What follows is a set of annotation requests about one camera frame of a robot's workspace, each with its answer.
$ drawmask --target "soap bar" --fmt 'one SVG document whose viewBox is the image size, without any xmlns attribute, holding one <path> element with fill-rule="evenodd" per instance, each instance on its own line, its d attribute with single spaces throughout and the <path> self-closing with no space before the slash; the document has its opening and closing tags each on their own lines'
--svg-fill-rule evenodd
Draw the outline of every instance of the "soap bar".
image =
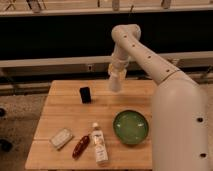
<svg viewBox="0 0 213 171">
<path fill-rule="evenodd" d="M 64 128 L 58 132 L 55 136 L 50 139 L 52 145 L 60 150 L 66 143 L 68 143 L 73 138 L 73 135 L 70 130 Z"/>
</svg>

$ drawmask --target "black wall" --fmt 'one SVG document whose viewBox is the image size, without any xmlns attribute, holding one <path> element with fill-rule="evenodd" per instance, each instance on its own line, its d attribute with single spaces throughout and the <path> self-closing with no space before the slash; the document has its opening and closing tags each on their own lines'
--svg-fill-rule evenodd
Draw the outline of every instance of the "black wall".
<svg viewBox="0 0 213 171">
<path fill-rule="evenodd" d="M 111 30 L 136 23 L 155 52 L 213 50 L 213 11 L 0 18 L 0 59 L 110 55 Z"/>
</svg>

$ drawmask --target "bottle cap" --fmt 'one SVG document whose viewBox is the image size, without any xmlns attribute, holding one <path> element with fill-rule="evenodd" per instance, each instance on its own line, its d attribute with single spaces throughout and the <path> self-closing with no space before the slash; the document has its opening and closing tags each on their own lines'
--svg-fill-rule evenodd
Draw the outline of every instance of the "bottle cap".
<svg viewBox="0 0 213 171">
<path fill-rule="evenodd" d="M 97 122 L 94 122 L 94 123 L 92 124 L 92 127 L 93 127 L 93 128 L 98 128 L 98 127 L 99 127 L 99 125 L 98 125 L 98 123 L 97 123 Z"/>
</svg>

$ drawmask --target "wooden table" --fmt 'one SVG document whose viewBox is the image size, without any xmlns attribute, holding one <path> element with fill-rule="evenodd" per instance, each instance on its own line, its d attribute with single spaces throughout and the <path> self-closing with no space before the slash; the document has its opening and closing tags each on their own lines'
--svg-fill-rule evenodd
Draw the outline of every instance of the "wooden table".
<svg viewBox="0 0 213 171">
<path fill-rule="evenodd" d="M 90 87 L 92 103 L 82 104 L 79 89 Z M 26 169 L 152 169 L 150 132 L 145 141 L 128 147 L 113 132 L 113 119 L 122 110 L 133 109 L 151 120 L 150 99 L 155 89 L 152 81 L 125 80 L 119 93 L 108 90 L 107 80 L 53 81 L 32 142 Z M 92 132 L 92 123 L 101 126 L 109 162 L 100 167 L 95 162 L 93 144 L 78 160 L 72 152 L 84 135 Z M 50 144 L 50 138 L 62 128 L 68 128 L 74 138 L 60 151 Z"/>
</svg>

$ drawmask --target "black cup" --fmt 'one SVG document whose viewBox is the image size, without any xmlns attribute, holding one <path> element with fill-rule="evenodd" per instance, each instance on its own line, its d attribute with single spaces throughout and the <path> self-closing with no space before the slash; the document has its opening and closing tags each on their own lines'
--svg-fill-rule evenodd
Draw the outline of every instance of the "black cup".
<svg viewBox="0 0 213 171">
<path fill-rule="evenodd" d="M 91 95 L 89 87 L 80 88 L 82 103 L 91 103 Z"/>
</svg>

